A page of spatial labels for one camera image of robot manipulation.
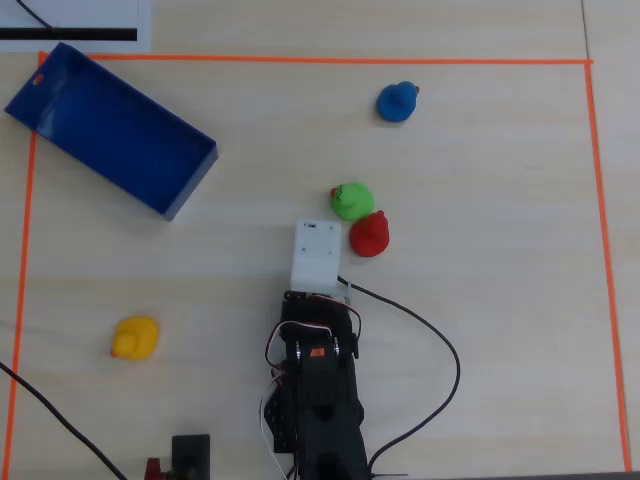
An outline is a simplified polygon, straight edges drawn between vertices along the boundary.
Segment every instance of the black object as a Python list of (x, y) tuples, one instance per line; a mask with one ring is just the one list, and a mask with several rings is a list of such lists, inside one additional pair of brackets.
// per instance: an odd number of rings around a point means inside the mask
[(209, 480), (209, 435), (176, 435), (171, 438), (171, 471), (167, 480)]
[(283, 325), (287, 358), (278, 388), (264, 408), (274, 436), (274, 452), (292, 453), (304, 480), (369, 478), (360, 424), (354, 356), (358, 344), (348, 310), (300, 292), (286, 292), (280, 321), (327, 326), (315, 331)]
[(137, 28), (0, 28), (0, 40), (138, 40)]

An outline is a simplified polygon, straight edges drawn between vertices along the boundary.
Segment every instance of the white paper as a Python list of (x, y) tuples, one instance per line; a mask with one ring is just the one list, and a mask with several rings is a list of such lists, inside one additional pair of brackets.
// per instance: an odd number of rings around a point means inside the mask
[[(25, 0), (53, 27), (136, 28), (138, 40), (64, 41), (85, 53), (140, 53), (151, 48), (151, 0)], [(0, 27), (41, 27), (15, 0), (0, 0)], [(2, 52), (51, 51), (57, 40), (0, 40)]]

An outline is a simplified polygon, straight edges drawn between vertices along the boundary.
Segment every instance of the blue rubber duck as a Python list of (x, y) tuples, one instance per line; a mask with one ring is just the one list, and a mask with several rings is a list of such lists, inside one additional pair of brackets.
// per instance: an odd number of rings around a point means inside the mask
[(387, 122), (404, 122), (416, 109), (419, 91), (411, 82), (384, 87), (376, 102), (378, 113)]

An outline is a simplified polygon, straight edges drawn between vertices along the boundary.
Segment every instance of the red object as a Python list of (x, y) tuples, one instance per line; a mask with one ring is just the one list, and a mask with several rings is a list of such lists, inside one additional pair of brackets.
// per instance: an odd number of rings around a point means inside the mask
[(361, 257), (375, 257), (384, 252), (389, 245), (389, 222), (384, 212), (379, 210), (354, 223), (349, 242)]
[(147, 458), (147, 469), (144, 471), (144, 480), (165, 480), (166, 474), (160, 470), (159, 458)]

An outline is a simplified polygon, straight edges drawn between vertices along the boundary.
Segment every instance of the red rubber duck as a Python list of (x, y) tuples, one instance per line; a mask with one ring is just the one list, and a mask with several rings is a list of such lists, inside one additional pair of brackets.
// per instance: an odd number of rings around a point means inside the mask
[(375, 257), (389, 245), (389, 222), (379, 210), (358, 220), (349, 232), (351, 248), (361, 257)]

